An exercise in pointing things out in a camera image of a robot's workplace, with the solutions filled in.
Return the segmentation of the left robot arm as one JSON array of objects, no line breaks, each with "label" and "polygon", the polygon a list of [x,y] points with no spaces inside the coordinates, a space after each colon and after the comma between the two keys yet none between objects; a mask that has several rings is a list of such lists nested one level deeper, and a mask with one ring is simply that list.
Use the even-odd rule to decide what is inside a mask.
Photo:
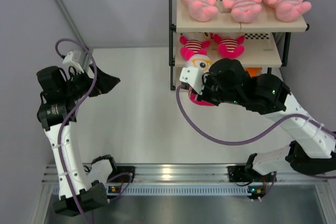
[{"label": "left robot arm", "polygon": [[119,170],[110,155],[92,161],[86,173],[76,140],[77,104],[87,97],[110,92],[120,79],[93,65],[90,78],[86,72],[74,70],[70,79],[62,68],[51,66],[37,72],[42,87],[38,121],[50,142],[59,181],[59,199],[53,204],[55,213],[74,217],[108,203],[105,185],[117,179]]}]

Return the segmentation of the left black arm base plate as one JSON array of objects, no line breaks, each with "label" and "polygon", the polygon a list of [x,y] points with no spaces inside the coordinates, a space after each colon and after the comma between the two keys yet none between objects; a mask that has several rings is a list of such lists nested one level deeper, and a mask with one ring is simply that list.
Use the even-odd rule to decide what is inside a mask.
[{"label": "left black arm base plate", "polygon": [[135,166],[117,166],[108,177],[108,182],[128,183],[132,182],[135,176]]}]

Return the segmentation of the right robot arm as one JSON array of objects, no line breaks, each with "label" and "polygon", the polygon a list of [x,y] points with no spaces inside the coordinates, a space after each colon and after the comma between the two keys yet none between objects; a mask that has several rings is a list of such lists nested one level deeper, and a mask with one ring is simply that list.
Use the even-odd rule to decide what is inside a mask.
[{"label": "right robot arm", "polygon": [[201,75],[200,85],[197,98],[201,101],[231,103],[273,121],[242,145],[257,141],[278,126],[291,136],[292,141],[282,148],[249,156],[245,174],[250,180],[290,168],[313,177],[335,171],[335,133],[315,121],[277,76],[252,77],[239,61],[222,59]]}]

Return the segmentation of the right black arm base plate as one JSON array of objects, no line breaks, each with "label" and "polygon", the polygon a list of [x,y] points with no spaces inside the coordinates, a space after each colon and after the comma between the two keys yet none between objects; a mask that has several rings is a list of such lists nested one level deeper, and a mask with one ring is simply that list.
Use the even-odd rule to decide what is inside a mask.
[{"label": "right black arm base plate", "polygon": [[228,166],[228,177],[232,183],[253,182],[253,177],[245,171],[244,165]]}]

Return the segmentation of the light pink plush striped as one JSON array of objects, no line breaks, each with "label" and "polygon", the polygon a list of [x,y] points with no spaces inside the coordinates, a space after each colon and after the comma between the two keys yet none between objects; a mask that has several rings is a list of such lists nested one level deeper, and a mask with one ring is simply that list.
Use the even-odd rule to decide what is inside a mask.
[{"label": "light pink plush striped", "polygon": [[263,0],[222,0],[223,7],[230,10],[232,18],[239,23],[253,22],[262,11]]}]

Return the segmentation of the white magenta plush facing down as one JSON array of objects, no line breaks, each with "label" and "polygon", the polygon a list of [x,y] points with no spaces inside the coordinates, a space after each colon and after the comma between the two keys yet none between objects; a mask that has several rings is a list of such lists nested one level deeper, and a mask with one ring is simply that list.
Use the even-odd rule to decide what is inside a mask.
[{"label": "white magenta plush facing down", "polygon": [[[204,54],[195,54],[193,52],[188,52],[183,58],[186,60],[186,67],[196,67],[201,69],[203,72],[208,72],[209,68],[212,66],[212,62],[207,55]],[[213,104],[206,101],[197,101],[196,93],[192,87],[188,89],[188,97],[191,102],[199,106],[213,106]]]}]

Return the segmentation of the white plush with yellow glasses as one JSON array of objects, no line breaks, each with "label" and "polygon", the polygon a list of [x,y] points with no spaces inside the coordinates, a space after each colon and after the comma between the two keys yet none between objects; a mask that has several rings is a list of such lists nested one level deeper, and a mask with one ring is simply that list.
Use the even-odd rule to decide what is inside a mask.
[{"label": "white plush with yellow glasses", "polygon": [[236,59],[245,51],[243,33],[215,33],[213,40],[217,51],[223,58]]}]

